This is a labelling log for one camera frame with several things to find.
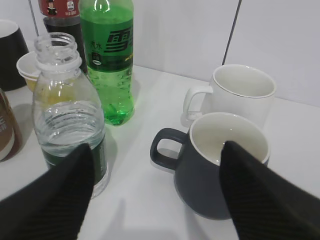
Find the mug handle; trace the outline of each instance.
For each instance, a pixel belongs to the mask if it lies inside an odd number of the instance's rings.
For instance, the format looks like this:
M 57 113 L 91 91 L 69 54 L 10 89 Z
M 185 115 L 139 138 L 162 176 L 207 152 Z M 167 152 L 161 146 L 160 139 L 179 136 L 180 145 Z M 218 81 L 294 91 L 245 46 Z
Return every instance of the mug handle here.
M 194 86 L 189 88 L 188 92 L 185 95 L 184 102 L 183 102 L 183 114 L 185 115 L 186 119 L 188 120 L 196 120 L 197 118 L 202 116 L 201 112 L 190 112 L 190 104 L 192 99 L 197 94 L 213 94 L 214 90 L 212 86 Z
M 161 129 L 153 139 L 150 149 L 151 160 L 164 168 L 176 170 L 177 159 L 162 155 L 158 152 L 158 144 L 162 139 L 169 139 L 183 144 L 186 138 L 186 133 L 173 129 L 164 128 Z

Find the white tabletop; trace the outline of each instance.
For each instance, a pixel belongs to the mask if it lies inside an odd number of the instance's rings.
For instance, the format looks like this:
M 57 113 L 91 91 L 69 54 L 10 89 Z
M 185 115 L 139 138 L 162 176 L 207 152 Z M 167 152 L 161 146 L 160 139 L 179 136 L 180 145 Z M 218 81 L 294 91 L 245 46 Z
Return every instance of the white tabletop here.
M 135 114 L 120 127 L 107 127 L 108 186 L 93 199 L 80 240 L 237 240 L 231 219 L 206 219 L 179 198 L 173 172 L 151 163 L 150 146 L 165 127 L 186 132 L 182 108 L 188 88 L 207 82 L 135 67 L 132 83 Z M 23 87 L 7 92 L 24 135 L 23 149 L 0 162 L 0 199 L 47 170 L 33 131 L 32 93 Z M 193 105 L 203 99 L 197 97 Z M 264 131 L 271 144 L 269 167 L 320 198 L 320 108 L 276 99 Z M 180 145 L 163 140 L 161 149 L 176 156 Z

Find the green bottle label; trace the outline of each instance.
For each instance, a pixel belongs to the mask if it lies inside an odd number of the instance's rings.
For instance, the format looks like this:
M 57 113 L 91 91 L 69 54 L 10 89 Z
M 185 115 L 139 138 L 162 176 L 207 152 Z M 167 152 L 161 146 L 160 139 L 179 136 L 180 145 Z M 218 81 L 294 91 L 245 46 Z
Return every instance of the green bottle label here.
M 100 180 L 104 177 L 107 171 L 106 165 L 106 153 L 105 153 L 105 138 L 91 150 L 94 161 L 94 184 L 100 182 Z M 53 168 L 57 164 L 61 163 L 65 158 L 62 156 L 52 155 L 42 149 L 44 158 L 46 160 L 47 166 L 49 168 Z
M 82 18 L 86 64 L 100 72 L 117 72 L 132 65 L 133 22 L 98 24 Z

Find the plastic water bottle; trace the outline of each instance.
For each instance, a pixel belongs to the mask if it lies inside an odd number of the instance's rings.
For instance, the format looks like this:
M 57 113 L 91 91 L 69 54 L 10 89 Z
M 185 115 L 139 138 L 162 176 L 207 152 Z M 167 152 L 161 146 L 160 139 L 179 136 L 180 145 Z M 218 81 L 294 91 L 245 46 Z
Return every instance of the plastic water bottle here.
M 131 94 L 133 16 L 131 0 L 80 0 L 88 75 L 107 124 L 121 125 L 134 113 Z
M 35 40 L 41 74 L 33 92 L 34 130 L 49 168 L 75 147 L 88 143 L 93 153 L 95 186 L 92 197 L 107 184 L 104 113 L 98 93 L 79 69 L 75 38 L 52 32 Z

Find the black mug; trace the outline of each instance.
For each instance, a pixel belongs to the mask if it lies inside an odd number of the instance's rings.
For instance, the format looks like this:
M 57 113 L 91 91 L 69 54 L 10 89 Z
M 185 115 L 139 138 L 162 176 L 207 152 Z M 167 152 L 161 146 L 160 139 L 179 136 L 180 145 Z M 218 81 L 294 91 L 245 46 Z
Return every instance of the black mug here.
M 158 152 L 162 139 L 182 144 L 177 159 Z M 188 133 L 164 128 L 155 136 L 150 149 L 154 163 L 174 170 L 175 186 L 183 201 L 207 218 L 230 218 L 219 180 L 221 150 L 226 141 L 238 143 L 261 163 L 268 164 L 270 148 L 259 127 L 244 117 L 225 112 L 203 115 L 193 122 Z
M 0 19 L 0 88 L 10 91 L 26 85 L 16 64 L 27 54 L 28 47 L 19 26 L 10 20 Z

